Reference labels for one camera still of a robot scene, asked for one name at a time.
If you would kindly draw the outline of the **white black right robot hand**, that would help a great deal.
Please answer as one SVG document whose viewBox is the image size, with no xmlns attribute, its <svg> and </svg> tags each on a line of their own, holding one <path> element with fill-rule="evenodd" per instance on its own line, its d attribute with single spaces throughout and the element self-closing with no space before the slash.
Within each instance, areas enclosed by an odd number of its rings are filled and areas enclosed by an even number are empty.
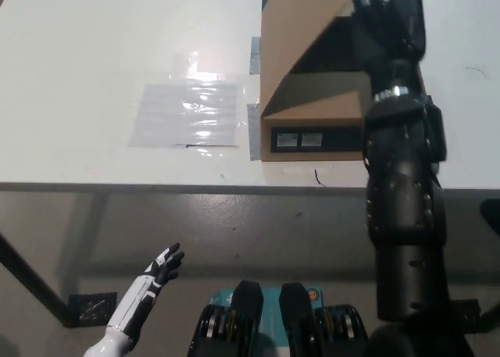
<svg viewBox="0 0 500 357">
<path fill-rule="evenodd" d="M 352 43 L 362 68 L 419 63 L 426 51 L 423 0 L 352 0 Z"/>
</svg>

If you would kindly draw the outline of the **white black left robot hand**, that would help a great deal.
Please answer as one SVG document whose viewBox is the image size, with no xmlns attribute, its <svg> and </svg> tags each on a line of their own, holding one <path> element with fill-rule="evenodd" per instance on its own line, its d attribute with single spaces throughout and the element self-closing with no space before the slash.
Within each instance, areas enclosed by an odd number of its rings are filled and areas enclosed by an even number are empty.
<svg viewBox="0 0 500 357">
<path fill-rule="evenodd" d="M 138 339 L 161 290 L 179 275 L 178 269 L 184 257 L 179 248 L 180 243 L 166 248 L 136 277 L 118 304 L 108 327 L 119 330 L 131 340 Z"/>
</svg>

